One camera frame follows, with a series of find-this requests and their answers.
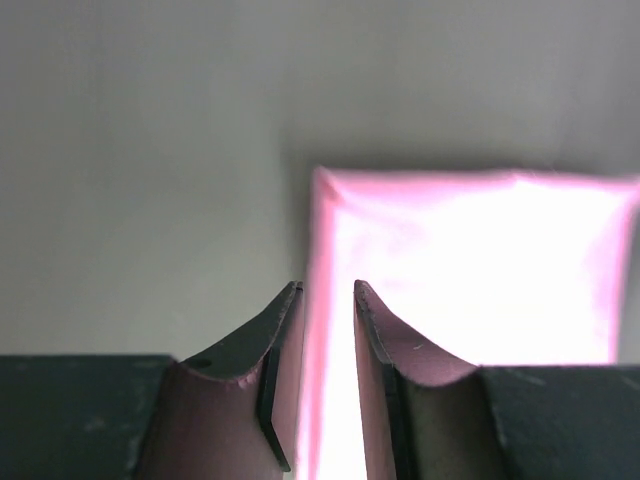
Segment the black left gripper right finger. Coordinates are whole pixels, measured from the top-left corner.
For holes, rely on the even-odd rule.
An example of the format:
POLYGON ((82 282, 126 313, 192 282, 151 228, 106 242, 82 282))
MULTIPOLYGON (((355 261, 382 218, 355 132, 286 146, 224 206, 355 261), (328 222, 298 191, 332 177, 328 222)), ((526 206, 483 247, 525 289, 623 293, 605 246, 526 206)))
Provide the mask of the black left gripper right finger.
POLYGON ((488 366, 464 361, 354 284, 370 479, 635 479, 635 365, 488 366))

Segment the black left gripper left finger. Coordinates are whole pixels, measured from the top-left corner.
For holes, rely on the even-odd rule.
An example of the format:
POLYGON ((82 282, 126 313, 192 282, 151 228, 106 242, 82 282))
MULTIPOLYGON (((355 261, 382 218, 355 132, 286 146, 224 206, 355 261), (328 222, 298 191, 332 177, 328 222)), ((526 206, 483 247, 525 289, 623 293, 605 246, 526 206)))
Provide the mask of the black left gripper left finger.
POLYGON ((184 360, 6 355, 5 479, 279 479, 296 461, 303 288, 184 360))

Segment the pink t shirt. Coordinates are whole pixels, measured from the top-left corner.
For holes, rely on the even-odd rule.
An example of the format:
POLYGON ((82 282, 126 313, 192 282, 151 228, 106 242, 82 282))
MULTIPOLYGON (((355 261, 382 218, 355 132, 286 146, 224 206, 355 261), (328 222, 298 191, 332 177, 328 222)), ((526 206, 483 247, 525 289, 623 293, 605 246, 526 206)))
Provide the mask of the pink t shirt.
POLYGON ((611 364, 639 182, 536 171, 316 170, 300 479, 365 475, 354 284, 478 365, 611 364))

